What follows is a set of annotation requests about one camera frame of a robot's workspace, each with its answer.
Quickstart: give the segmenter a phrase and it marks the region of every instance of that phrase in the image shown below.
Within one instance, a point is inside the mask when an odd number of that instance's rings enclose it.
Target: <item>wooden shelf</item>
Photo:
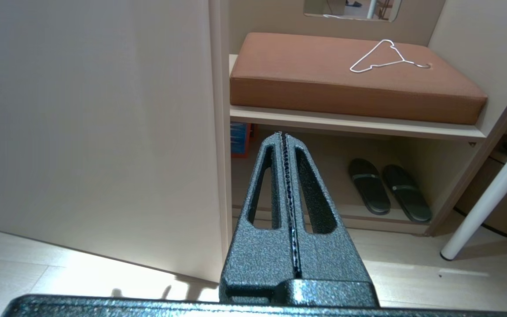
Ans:
[[[229,56],[232,70],[237,55]],[[320,112],[230,106],[232,121],[344,132],[477,142],[486,138],[474,125],[443,124]]]
[[[233,158],[231,161],[233,217],[237,217],[240,213],[260,143],[271,133],[271,131],[260,130],[258,138],[250,144],[248,158]],[[428,228],[427,224],[410,221],[390,192],[388,192],[392,205],[390,213],[383,216],[370,213],[349,179],[347,166],[356,157],[369,160],[380,171],[388,164],[401,165],[390,148],[391,142],[381,139],[348,138],[334,135],[290,134],[302,140],[310,150],[324,184],[346,226],[418,234],[424,233]],[[268,170],[262,183],[256,219],[271,219],[270,179],[270,171]]]

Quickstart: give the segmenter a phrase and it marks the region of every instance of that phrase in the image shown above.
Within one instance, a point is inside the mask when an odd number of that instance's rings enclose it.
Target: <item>trash bin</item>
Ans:
[[[477,175],[475,175],[463,196],[457,201],[455,210],[462,214],[468,214],[506,162],[507,135],[502,138]],[[484,226],[496,233],[507,236],[507,194],[485,220]]]

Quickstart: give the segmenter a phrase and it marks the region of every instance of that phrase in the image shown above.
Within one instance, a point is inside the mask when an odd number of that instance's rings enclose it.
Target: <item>mirror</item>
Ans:
[[[304,0],[304,15],[392,22],[402,0]]]

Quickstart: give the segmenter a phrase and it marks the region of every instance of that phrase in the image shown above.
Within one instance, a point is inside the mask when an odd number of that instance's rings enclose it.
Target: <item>white table leg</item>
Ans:
[[[377,6],[377,0],[371,0],[369,5],[369,11],[367,12],[367,18],[373,18],[375,15],[375,7]]]
[[[441,250],[441,256],[446,260],[453,260],[463,246],[473,236],[478,227],[490,215],[497,204],[507,193],[507,163],[498,173],[496,178],[490,183],[489,188],[485,190],[481,198],[477,201],[473,209],[469,212],[465,221],[461,223],[453,237]]]

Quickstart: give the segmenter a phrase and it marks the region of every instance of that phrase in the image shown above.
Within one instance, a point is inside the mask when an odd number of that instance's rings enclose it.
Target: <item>cabinet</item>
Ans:
[[[433,2],[390,23],[317,20],[298,0],[0,0],[0,231],[217,280],[251,173],[230,157],[235,120],[302,139],[348,225],[433,234],[507,126],[507,2]],[[249,5],[279,12],[230,10]],[[474,126],[231,106],[230,38],[252,31],[429,43],[489,103]],[[354,156],[408,169],[431,224],[392,199],[368,214],[344,178]]]
[[[477,4],[475,1],[467,4],[446,1],[429,41],[431,50],[489,95],[489,102],[475,125],[233,105],[228,105],[229,116],[232,121],[259,124],[261,139],[273,131],[284,131],[305,142],[348,227],[433,235],[507,126],[507,63],[495,63],[501,54],[492,48],[494,42],[498,42],[498,47],[507,48],[507,38],[481,31],[486,27],[498,28],[499,34],[507,33],[507,7],[500,4],[484,7],[484,10],[498,12],[497,18],[488,18],[475,15]],[[271,27],[276,30],[278,22],[271,23],[263,30],[268,31],[267,28]],[[259,30],[262,24],[259,22],[255,30]],[[230,54],[229,70],[235,59],[236,56]],[[256,144],[252,144],[252,156],[255,156],[255,147]],[[388,215],[368,212],[346,171],[350,160],[356,157],[371,161],[379,170],[387,164],[399,164],[410,171],[431,207],[431,223],[409,221],[390,193],[392,210]],[[254,160],[255,157],[231,160],[231,185],[227,192],[231,195],[233,217],[239,213]],[[264,185],[256,212],[259,221],[270,216],[270,191]]]

